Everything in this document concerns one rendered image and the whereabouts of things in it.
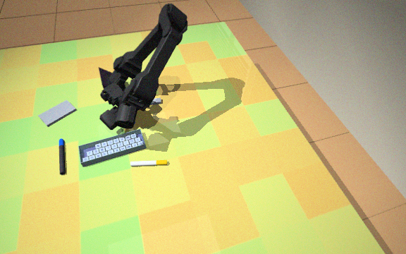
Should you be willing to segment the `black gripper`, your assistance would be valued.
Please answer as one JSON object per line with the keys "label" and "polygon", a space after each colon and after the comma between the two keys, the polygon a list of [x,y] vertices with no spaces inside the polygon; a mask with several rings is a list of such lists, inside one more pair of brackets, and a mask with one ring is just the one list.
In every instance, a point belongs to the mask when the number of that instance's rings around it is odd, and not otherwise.
{"label": "black gripper", "polygon": [[111,108],[110,110],[106,110],[104,113],[102,113],[99,116],[99,120],[109,129],[113,130],[117,125],[115,125],[115,119],[116,115],[118,112],[119,105],[122,104],[121,102],[121,96],[117,99],[118,102],[116,103],[116,106]]}

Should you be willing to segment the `black stylus with blue tip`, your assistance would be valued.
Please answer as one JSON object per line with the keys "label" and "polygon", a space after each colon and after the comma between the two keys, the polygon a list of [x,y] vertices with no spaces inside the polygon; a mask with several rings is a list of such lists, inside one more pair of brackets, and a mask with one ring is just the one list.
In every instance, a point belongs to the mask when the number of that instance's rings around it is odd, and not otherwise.
{"label": "black stylus with blue tip", "polygon": [[64,140],[59,139],[59,174],[64,175],[65,173]]}

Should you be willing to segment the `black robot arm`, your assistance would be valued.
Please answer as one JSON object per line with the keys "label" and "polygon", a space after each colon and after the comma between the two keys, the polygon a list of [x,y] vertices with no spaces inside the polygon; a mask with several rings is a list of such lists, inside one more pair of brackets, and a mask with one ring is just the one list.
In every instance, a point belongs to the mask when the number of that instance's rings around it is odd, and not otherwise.
{"label": "black robot arm", "polygon": [[[157,25],[135,50],[115,58],[112,74],[106,74],[109,85],[100,93],[100,97],[105,102],[111,101],[113,107],[121,96],[122,104],[119,105],[115,125],[133,128],[137,110],[145,111],[150,106],[159,87],[159,76],[186,30],[187,16],[173,4],[165,4]],[[141,72],[142,62],[153,51],[149,63]],[[128,77],[132,79],[124,89],[123,84]]]}

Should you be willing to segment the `grey keyboard with white keys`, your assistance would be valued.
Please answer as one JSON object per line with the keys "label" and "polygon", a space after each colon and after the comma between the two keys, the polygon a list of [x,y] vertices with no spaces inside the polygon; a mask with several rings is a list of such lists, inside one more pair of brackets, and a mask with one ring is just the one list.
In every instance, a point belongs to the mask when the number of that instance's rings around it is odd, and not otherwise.
{"label": "grey keyboard with white keys", "polygon": [[80,163],[83,167],[145,148],[141,129],[78,146]]}

